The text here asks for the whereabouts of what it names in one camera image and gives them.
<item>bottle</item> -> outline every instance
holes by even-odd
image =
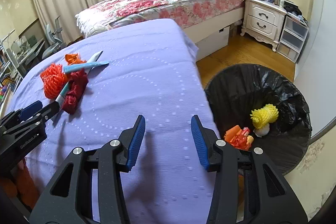
[[[279,5],[279,0],[274,0],[275,5]]]
[[[285,6],[285,0],[280,0],[280,7],[283,8]]]

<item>floral comforter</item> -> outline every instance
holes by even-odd
[[[104,0],[76,15],[77,26],[85,37],[96,29],[170,18],[182,28],[243,5],[244,0]]]

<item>white object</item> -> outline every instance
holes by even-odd
[[[245,33],[273,46],[275,52],[287,11],[262,0],[247,0],[241,36]]]
[[[14,54],[18,54],[21,51],[17,43],[18,41],[13,42],[13,44],[10,47],[10,49],[13,51]]]
[[[230,26],[223,28],[208,37],[198,41],[196,46],[199,48],[196,61],[212,54],[213,52],[227,46],[229,39]]]
[[[285,0],[280,0],[280,4],[279,4],[279,6],[280,6],[281,8],[283,8],[284,5],[285,5]]]
[[[255,135],[259,138],[266,136],[269,132],[269,123],[267,123],[263,128],[261,129],[254,129],[253,132],[255,133]]]
[[[298,17],[288,13],[277,52],[296,63],[308,35],[309,28]]]

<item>wooden floor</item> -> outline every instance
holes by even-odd
[[[203,87],[222,69],[239,63],[253,63],[271,68],[291,82],[294,81],[295,64],[286,57],[273,52],[272,46],[258,42],[245,34],[229,38],[226,47],[198,61],[197,67]]]

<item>orange packaging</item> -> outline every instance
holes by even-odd
[[[224,136],[224,140],[226,142],[230,142],[230,140],[232,140],[232,138],[239,133],[239,131],[241,131],[241,128],[239,125],[234,126],[233,128],[229,129],[228,131],[226,131],[226,134]]]
[[[78,54],[66,54],[65,60],[67,61],[68,65],[86,63],[85,60],[83,61],[80,59],[79,53]]]

